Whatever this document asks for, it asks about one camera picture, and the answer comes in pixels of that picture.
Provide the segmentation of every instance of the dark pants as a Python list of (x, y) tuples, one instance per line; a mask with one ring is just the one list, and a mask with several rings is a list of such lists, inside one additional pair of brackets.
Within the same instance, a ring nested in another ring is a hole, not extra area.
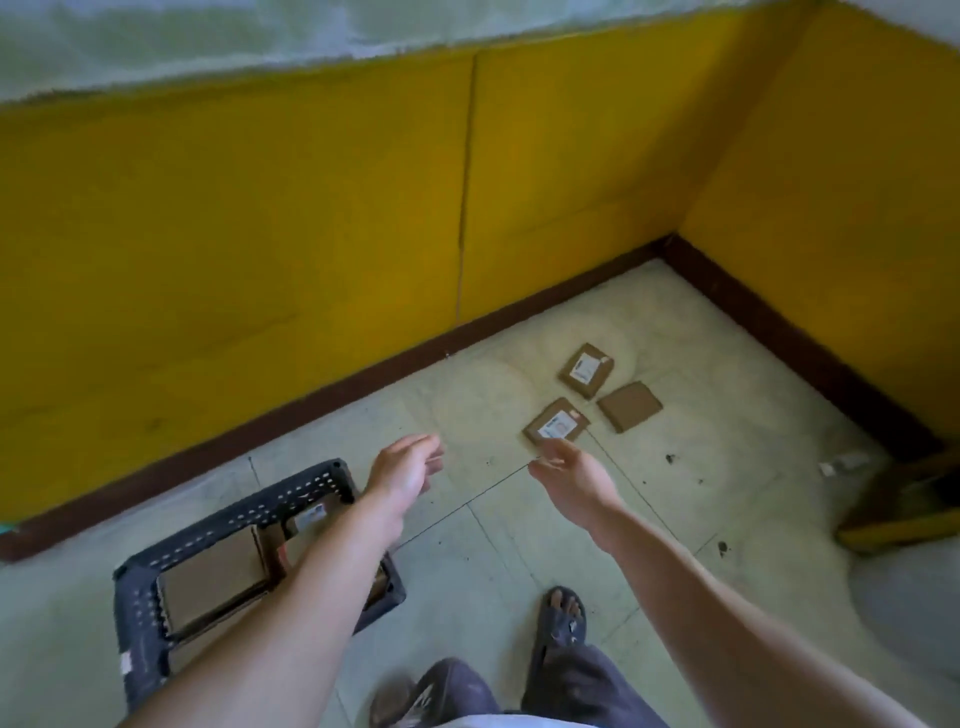
[[(600, 728), (666, 728), (603, 652), (592, 645), (552, 647), (520, 711)], [(467, 663), (440, 660), (417, 683), (402, 728), (433, 728), (458, 717), (502, 713), (490, 687)]]

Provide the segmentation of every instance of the person's left hand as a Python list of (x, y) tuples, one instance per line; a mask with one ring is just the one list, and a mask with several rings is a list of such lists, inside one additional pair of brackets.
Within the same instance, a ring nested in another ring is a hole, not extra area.
[(375, 501), (402, 529), (404, 514), (420, 493), (429, 490), (430, 475), (443, 467), (439, 435), (406, 435), (377, 454), (364, 498)]

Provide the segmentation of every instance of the slipper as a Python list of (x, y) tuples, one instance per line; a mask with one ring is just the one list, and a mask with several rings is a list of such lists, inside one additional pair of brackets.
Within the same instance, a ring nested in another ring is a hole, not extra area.
[[(550, 605), (550, 597), (560, 591), (561, 608)], [(580, 605), (580, 616), (569, 614), (564, 606), (571, 599), (576, 599)], [(534, 678), (543, 666), (547, 647), (567, 647), (572, 644), (583, 643), (587, 639), (587, 609), (583, 600), (576, 592), (567, 587), (552, 587), (543, 595), (540, 603), (540, 615), (537, 617), (537, 638), (534, 640), (534, 651), (530, 657), (530, 671), (527, 673), (527, 686), (534, 684)]]

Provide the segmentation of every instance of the tiled floor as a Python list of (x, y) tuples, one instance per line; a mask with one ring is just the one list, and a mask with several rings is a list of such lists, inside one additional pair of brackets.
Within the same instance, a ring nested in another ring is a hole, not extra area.
[[(618, 435), (595, 404), (565, 390), (556, 371), (584, 341), (616, 361), (605, 391), (639, 378), (663, 411)], [(379, 448), (424, 430), (444, 437), (447, 470), (414, 507), (396, 549), (409, 595), (353, 638), (324, 728), (364, 725), (382, 676), (416, 673), (449, 654), (515, 707), (536, 601), (555, 583), (585, 598), (589, 638), (671, 725), (707, 725), (612, 560), (523, 470), (532, 451), (519, 432), (560, 395), (592, 420), (579, 444), (639, 513), (931, 724), (960, 723), (960, 686), (904, 665), (861, 627), (847, 587), (850, 558), (829, 536), (885, 455), (655, 261), (1, 569), (4, 725), (107, 727), (122, 717), (110, 573), (127, 556), (327, 458), (345, 459), (363, 484)], [(819, 460), (853, 448), (874, 456), (871, 468), (831, 481), (818, 475)]]

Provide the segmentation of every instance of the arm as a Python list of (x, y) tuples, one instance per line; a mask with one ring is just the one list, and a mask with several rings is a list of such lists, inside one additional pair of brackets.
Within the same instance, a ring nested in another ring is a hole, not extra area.
[(155, 693), (126, 728), (316, 728), (380, 559), (427, 476), (436, 435), (404, 437), (373, 462), (363, 497), (310, 547), (300, 568), (229, 635)]
[(717, 725), (923, 726), (630, 513), (610, 476), (589, 454), (566, 440), (550, 440), (529, 470), (561, 513), (616, 561)]

